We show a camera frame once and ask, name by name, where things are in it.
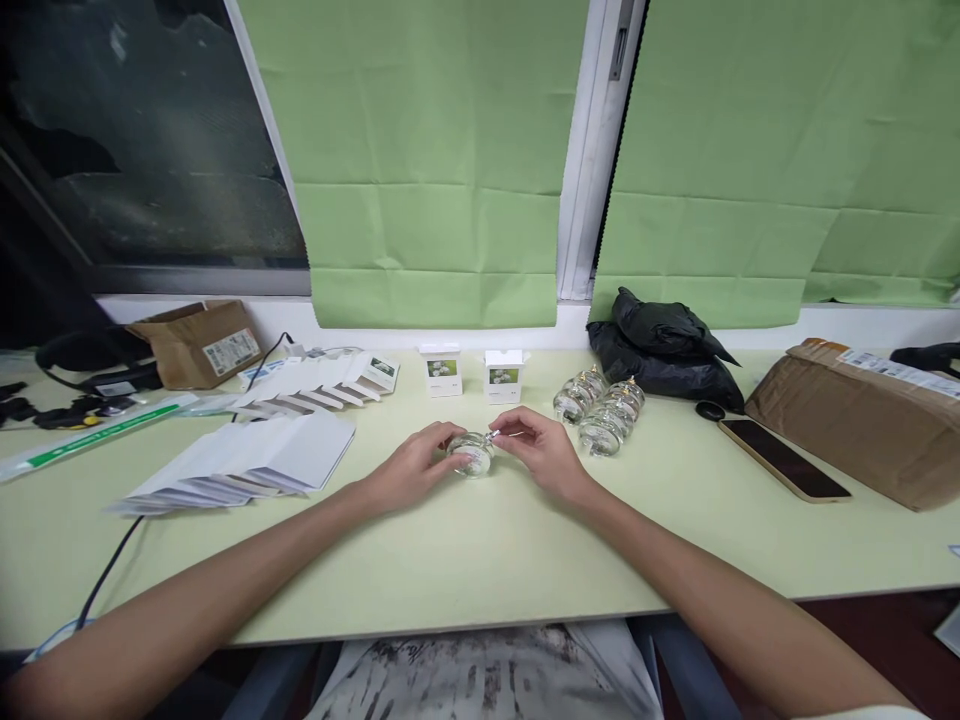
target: chair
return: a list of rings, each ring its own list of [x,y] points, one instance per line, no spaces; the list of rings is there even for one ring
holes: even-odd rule
[[[703,643],[679,615],[632,617],[627,619],[627,626],[661,706],[657,653],[686,720],[742,720]],[[308,643],[265,649],[222,720],[283,720],[304,671],[319,652],[312,693],[312,703],[316,702],[336,666],[341,646],[342,643]]]

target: green roller blind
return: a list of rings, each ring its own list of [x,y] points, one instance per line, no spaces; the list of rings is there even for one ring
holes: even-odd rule
[[[960,275],[960,3],[651,0],[594,292],[712,327]]]
[[[588,0],[240,0],[324,327],[556,318]]]

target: hand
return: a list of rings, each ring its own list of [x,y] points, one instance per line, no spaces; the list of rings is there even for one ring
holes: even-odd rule
[[[490,429],[500,431],[493,444],[516,456],[537,485],[551,495],[574,503],[599,487],[583,469],[566,429],[556,420],[518,407],[490,423]]]
[[[469,464],[470,456],[454,454],[433,463],[433,453],[466,432],[453,423],[435,422],[403,441],[393,455],[359,485],[378,513],[393,512],[420,502],[451,470]]]

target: black headphones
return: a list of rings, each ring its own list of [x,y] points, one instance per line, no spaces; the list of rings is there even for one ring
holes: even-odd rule
[[[115,325],[99,331],[78,330],[61,335],[38,348],[34,359],[48,377],[61,385],[88,395],[117,397],[162,387],[157,363],[138,362],[152,354],[148,343]],[[53,366],[74,372],[95,372],[115,365],[126,365],[127,369],[100,373],[77,383],[50,372]]]

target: wall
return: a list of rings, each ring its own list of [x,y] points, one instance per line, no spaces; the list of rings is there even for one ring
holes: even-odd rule
[[[108,295],[100,305],[116,322],[129,323],[181,307],[204,296]],[[589,347],[584,326],[590,307],[560,303],[552,328],[515,330],[323,330],[309,298],[242,298],[264,342],[288,332],[307,347],[356,345],[367,349],[413,348],[426,342],[458,342],[464,349],[582,349]],[[731,350],[783,350],[807,337],[821,337],[860,348],[897,348],[960,340],[960,308],[881,308],[820,304],[804,306],[794,325],[750,330],[719,330]]]

